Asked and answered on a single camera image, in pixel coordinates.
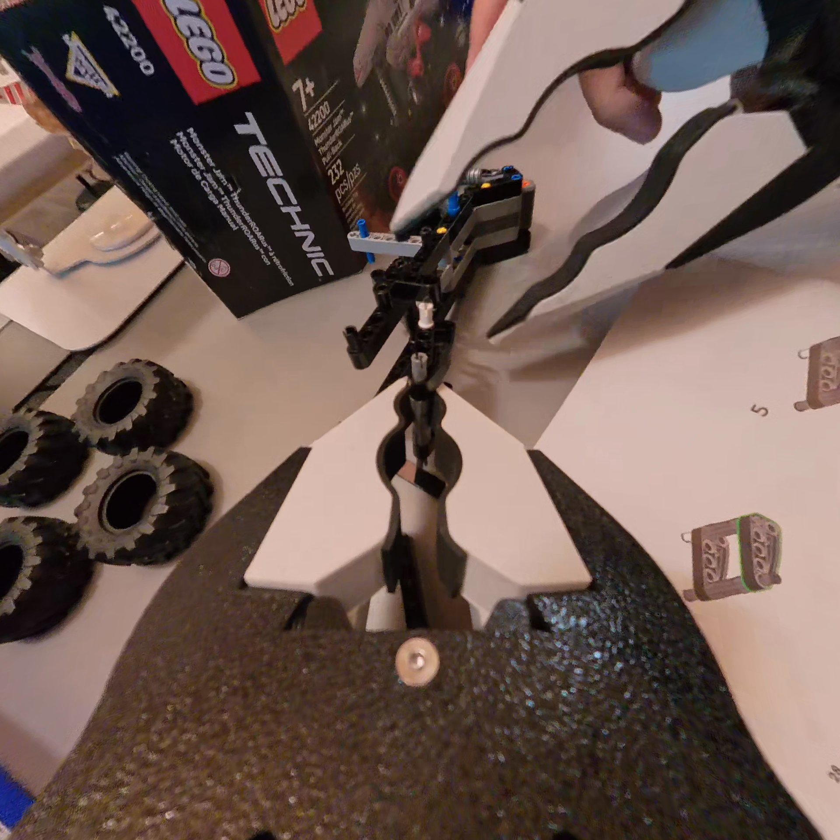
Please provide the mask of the black grey toy brick chassis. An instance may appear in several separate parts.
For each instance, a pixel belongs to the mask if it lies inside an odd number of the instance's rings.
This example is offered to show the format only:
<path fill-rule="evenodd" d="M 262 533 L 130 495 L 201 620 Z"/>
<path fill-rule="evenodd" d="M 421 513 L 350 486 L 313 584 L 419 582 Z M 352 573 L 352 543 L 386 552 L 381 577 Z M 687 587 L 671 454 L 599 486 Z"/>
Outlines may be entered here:
<path fill-rule="evenodd" d="M 369 263 L 375 306 L 360 327 L 343 331 L 353 367 L 368 368 L 399 324 L 407 343 L 392 367 L 406 379 L 417 465 L 434 451 L 439 423 L 433 392 L 445 381 L 455 346 L 455 313 L 476 269 L 520 256 L 531 244 L 535 186 L 512 166 L 468 172 L 456 190 L 402 233 L 372 233 L 364 220 L 348 234 Z"/>

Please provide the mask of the blue plastic bin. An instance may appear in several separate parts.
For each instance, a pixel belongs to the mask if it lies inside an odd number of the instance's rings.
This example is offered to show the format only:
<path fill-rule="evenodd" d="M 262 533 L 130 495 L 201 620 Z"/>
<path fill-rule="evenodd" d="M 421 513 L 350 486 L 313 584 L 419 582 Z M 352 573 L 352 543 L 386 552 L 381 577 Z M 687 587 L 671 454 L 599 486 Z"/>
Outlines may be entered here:
<path fill-rule="evenodd" d="M 24 786 L 1 767 L 1 834 L 10 834 L 21 822 L 34 802 Z"/>

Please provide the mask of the white instruction booklet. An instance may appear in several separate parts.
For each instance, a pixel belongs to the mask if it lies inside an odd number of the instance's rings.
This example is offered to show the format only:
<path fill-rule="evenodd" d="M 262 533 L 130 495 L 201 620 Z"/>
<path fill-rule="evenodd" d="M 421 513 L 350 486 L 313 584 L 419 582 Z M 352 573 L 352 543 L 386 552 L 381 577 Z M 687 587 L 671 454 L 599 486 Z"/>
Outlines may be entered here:
<path fill-rule="evenodd" d="M 639 543 L 838 838 L 838 263 L 641 286 L 537 444 Z"/>

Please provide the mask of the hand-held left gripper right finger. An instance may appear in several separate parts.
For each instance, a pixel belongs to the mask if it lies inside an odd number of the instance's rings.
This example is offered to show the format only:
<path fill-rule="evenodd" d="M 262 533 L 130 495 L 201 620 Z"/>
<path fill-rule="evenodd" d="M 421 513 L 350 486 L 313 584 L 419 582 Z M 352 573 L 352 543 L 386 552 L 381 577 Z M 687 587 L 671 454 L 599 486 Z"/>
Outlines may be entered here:
<path fill-rule="evenodd" d="M 547 487 L 522 443 L 446 386 L 434 452 L 445 497 L 420 493 L 420 576 L 433 629 L 482 628 L 499 602 L 575 592 L 592 583 Z M 465 554 L 464 580 L 451 595 L 438 576 L 446 541 Z"/>

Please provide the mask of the black toy brick beam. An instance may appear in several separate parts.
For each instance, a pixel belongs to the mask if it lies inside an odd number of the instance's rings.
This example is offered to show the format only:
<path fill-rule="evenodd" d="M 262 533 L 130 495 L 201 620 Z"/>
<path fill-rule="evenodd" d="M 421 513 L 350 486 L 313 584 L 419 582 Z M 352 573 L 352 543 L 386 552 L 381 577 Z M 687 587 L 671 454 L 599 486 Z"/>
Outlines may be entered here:
<path fill-rule="evenodd" d="M 408 629 L 428 628 L 424 590 L 413 541 L 399 531 L 381 551 L 385 587 L 391 594 L 397 590 L 402 599 Z"/>

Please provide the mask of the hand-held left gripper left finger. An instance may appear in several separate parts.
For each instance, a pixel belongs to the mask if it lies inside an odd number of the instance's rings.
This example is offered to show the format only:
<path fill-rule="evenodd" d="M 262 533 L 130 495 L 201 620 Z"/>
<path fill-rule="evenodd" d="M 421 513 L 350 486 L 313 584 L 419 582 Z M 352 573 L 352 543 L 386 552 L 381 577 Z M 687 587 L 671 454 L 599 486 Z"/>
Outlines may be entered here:
<path fill-rule="evenodd" d="M 248 587 L 326 597 L 346 612 L 386 588 L 382 548 L 403 530 L 393 480 L 406 463 L 407 394 L 407 380 L 390 385 L 310 446 Z"/>

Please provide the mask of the person's right hand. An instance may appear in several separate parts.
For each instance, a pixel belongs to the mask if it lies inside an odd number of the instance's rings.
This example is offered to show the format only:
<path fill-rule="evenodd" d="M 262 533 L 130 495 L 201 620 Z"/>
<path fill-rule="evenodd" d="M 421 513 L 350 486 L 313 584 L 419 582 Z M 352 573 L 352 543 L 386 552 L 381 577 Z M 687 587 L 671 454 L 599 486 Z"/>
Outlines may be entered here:
<path fill-rule="evenodd" d="M 581 92 L 595 121 L 637 144 L 662 130 L 662 93 L 639 82 L 625 64 L 583 71 Z"/>

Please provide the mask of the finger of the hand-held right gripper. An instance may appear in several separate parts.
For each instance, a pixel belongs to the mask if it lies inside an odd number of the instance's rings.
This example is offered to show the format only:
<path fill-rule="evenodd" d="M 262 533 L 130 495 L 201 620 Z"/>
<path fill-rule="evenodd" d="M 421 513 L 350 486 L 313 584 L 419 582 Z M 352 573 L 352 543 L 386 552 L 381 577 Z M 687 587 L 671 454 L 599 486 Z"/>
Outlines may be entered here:
<path fill-rule="evenodd" d="M 402 235 L 485 154 L 521 138 L 553 91 L 632 56 L 683 15 L 680 1 L 508 2 L 417 158 L 391 221 Z"/>
<path fill-rule="evenodd" d="M 728 100 L 688 119 L 656 153 L 627 203 L 574 243 L 562 265 L 527 289 L 487 337 L 565 317 L 664 270 L 806 152 L 787 111 Z"/>

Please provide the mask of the black toy tyre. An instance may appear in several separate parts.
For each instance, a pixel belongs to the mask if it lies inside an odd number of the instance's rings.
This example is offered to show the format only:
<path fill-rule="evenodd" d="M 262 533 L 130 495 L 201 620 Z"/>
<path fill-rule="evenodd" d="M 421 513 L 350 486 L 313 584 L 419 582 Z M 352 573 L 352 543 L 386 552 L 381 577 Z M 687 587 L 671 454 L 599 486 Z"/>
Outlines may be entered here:
<path fill-rule="evenodd" d="M 77 400 L 71 420 L 92 447 L 127 455 L 173 446 L 193 408 L 183 380 L 160 364 L 134 359 L 100 373 Z"/>
<path fill-rule="evenodd" d="M 93 573 L 77 530 L 58 518 L 1 522 L 1 642 L 48 632 L 79 603 Z"/>
<path fill-rule="evenodd" d="M 74 484 L 89 455 L 88 441 L 65 416 L 48 411 L 2 416 L 2 507 L 49 504 Z"/>
<path fill-rule="evenodd" d="M 201 535 L 213 506 L 214 484 L 202 465 L 170 449 L 134 449 L 82 491 L 75 545 L 102 564 L 164 564 Z"/>

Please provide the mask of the black toy set box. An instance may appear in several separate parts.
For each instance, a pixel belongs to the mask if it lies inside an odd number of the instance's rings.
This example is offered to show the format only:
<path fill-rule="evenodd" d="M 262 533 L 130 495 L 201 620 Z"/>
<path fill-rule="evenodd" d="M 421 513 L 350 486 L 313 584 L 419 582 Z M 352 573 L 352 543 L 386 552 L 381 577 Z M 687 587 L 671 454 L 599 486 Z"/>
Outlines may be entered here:
<path fill-rule="evenodd" d="M 2 57 L 241 318 L 365 266 L 473 2 L 2 2 Z"/>

